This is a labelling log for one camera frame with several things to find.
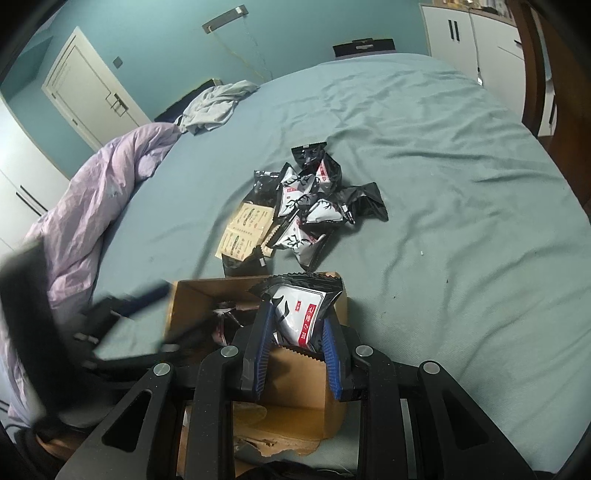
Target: wrinkled fabric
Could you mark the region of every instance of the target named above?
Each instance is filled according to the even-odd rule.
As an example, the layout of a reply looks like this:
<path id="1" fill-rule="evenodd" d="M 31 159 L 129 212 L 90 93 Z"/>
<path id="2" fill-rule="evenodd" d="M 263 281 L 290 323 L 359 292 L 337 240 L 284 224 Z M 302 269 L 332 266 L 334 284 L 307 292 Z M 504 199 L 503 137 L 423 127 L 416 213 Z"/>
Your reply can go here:
<path id="1" fill-rule="evenodd" d="M 191 101 L 176 123 L 182 133 L 188 131 L 193 135 L 201 129 L 221 127 L 230 120 L 238 102 L 258 89 L 248 80 L 210 87 Z"/>
<path id="2" fill-rule="evenodd" d="M 342 276 L 350 325 L 396 362 L 441 363 L 533 468 L 557 471 L 591 420 L 591 226 L 520 118 L 442 61 L 318 65 L 264 83 L 223 128 L 181 137 L 109 230 L 95 297 L 223 277 L 214 254 L 252 172 L 321 141 L 343 184 L 375 181 L 388 209 L 322 253 L 317 270 Z M 301 271 L 290 251 L 270 267 Z M 119 322 L 97 355 L 155 352 L 166 313 L 161 302 Z M 359 407 L 348 412 L 311 455 L 274 459 L 353 471 Z"/>
<path id="3" fill-rule="evenodd" d="M 33 224 L 25 240 L 43 237 L 47 296 L 58 323 L 87 305 L 98 269 L 102 235 L 127 205 L 137 183 L 151 177 L 176 143 L 174 124 L 148 124 L 115 138 L 90 157 L 58 204 Z M 0 355 L 15 396 L 9 415 L 28 421 L 27 379 L 4 324 Z"/>

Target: white door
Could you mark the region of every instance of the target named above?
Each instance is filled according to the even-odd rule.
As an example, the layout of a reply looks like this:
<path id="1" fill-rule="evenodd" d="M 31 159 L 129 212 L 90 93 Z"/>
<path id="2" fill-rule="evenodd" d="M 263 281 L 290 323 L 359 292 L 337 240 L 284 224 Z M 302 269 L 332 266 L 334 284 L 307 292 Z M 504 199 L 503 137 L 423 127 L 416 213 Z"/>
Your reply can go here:
<path id="1" fill-rule="evenodd" d="M 18 248 L 42 214 L 8 179 L 0 174 L 0 238 L 11 248 Z"/>
<path id="2" fill-rule="evenodd" d="M 476 46 L 468 13 L 438 7 L 423 6 L 422 9 L 431 56 L 476 80 Z"/>
<path id="3" fill-rule="evenodd" d="M 484 88 L 519 118 L 525 103 L 525 62 L 517 28 L 472 15 Z"/>
<path id="4" fill-rule="evenodd" d="M 43 211 L 55 207 L 68 188 L 68 179 L 23 131 L 1 95 L 0 171 L 27 201 Z"/>
<path id="5" fill-rule="evenodd" d="M 94 150 L 150 121 L 79 28 L 57 56 L 43 91 Z"/>

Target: wall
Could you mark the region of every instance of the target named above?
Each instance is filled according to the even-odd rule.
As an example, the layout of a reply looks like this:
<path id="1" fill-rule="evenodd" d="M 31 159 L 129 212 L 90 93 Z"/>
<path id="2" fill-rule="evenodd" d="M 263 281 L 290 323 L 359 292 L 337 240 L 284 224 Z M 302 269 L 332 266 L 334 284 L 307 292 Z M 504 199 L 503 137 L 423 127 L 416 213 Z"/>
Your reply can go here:
<path id="1" fill-rule="evenodd" d="M 46 38 L 18 56 L 2 82 L 2 95 L 6 100 L 10 101 L 12 97 L 37 77 L 50 41 L 50 38 Z"/>
<path id="2" fill-rule="evenodd" d="M 356 38 L 391 37 L 398 51 L 427 54 L 418 0 L 249 0 L 246 18 L 205 34 L 203 23 L 239 3 L 69 0 L 50 26 L 53 40 L 36 85 L 40 87 L 76 26 L 150 118 L 211 77 L 226 83 L 262 81 L 229 54 L 218 38 L 268 76 L 261 55 L 274 77 L 332 60 L 332 45 Z M 119 70 L 112 64 L 117 56 L 124 62 Z M 73 130 L 53 107 L 53 115 L 47 110 L 51 104 L 43 93 L 25 99 L 21 92 L 16 97 L 11 108 L 34 138 L 47 127 L 41 122 L 53 123 L 52 133 L 38 143 L 64 171 L 75 171 L 85 158 L 79 145 L 70 148 L 72 136 L 63 131 Z M 42 112 L 43 117 L 36 119 L 34 112 Z M 57 145 L 50 147 L 46 141 L 52 138 Z"/>

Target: cardboard box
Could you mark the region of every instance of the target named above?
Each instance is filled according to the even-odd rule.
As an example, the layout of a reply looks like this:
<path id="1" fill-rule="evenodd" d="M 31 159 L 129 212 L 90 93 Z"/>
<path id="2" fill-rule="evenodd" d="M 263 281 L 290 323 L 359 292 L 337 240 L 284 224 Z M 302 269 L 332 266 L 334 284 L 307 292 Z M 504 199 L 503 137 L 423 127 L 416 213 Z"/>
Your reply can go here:
<path id="1" fill-rule="evenodd" d="M 339 276 L 336 273 L 327 275 Z M 213 306 L 224 300 L 259 302 L 248 289 L 266 277 L 214 278 L 176 282 L 169 305 L 167 330 L 184 329 L 205 318 Z M 335 303 L 339 322 L 347 324 L 347 294 Z M 195 352 L 203 358 L 215 346 Z M 307 455 L 323 439 L 334 436 L 345 417 L 346 404 L 334 400 L 326 378 L 326 366 L 313 358 L 274 348 L 269 356 L 265 390 L 260 405 L 266 415 L 254 423 L 235 414 L 234 435 L 254 445 L 264 456 L 292 449 Z"/>

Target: light blue bedsheet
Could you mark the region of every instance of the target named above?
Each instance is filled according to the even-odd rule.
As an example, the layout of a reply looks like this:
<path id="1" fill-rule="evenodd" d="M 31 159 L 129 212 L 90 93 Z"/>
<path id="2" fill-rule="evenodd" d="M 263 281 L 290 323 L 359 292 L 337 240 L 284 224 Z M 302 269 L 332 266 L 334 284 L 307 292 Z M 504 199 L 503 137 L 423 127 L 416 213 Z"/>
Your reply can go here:
<path id="1" fill-rule="evenodd" d="M 347 184 L 378 183 L 390 217 L 341 231 L 320 264 L 342 275 L 351 325 L 396 361 L 440 362 L 530 465 L 556 471 L 591 420 L 589 221 L 515 114 L 437 60 L 321 64 L 183 136 L 110 235 L 95 298 L 222 277 L 213 254 L 252 171 L 324 140 Z M 288 251 L 272 269 L 300 270 Z M 102 355 L 148 352 L 165 310 L 126 321 Z M 299 460 L 354 468 L 356 414 Z"/>

